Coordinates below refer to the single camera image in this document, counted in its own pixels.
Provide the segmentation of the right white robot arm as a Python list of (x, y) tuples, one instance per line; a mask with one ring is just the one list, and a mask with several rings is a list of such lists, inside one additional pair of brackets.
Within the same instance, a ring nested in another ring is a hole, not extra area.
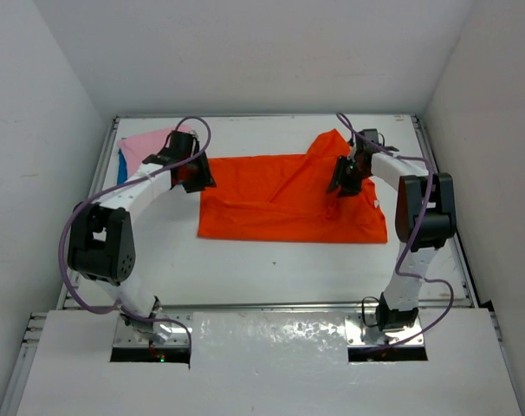
[(457, 230), (453, 179), (435, 173), (428, 159), (404, 156), (382, 146), (375, 129), (352, 131), (347, 156), (337, 159), (327, 192), (354, 197), (363, 181), (376, 177), (397, 193), (395, 232), (399, 253), (390, 282), (375, 309), (381, 332), (411, 327), (418, 317), (419, 293), (432, 259)]

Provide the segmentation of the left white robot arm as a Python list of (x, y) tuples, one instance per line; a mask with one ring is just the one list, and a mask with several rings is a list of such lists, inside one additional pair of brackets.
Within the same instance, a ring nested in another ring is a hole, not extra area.
[(147, 156), (133, 176), (88, 203), (70, 228), (68, 266), (101, 286), (129, 320), (155, 322), (158, 298), (133, 273), (133, 223), (159, 196), (177, 186), (203, 192), (216, 185), (194, 131), (172, 131), (158, 153)]

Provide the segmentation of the orange t shirt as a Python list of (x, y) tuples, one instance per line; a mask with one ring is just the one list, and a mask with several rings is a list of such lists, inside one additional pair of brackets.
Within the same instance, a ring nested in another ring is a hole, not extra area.
[(337, 130), (304, 154), (212, 158), (216, 184), (201, 193), (201, 238), (319, 244), (385, 244), (386, 217), (376, 186), (361, 194), (327, 192), (336, 160), (349, 152)]

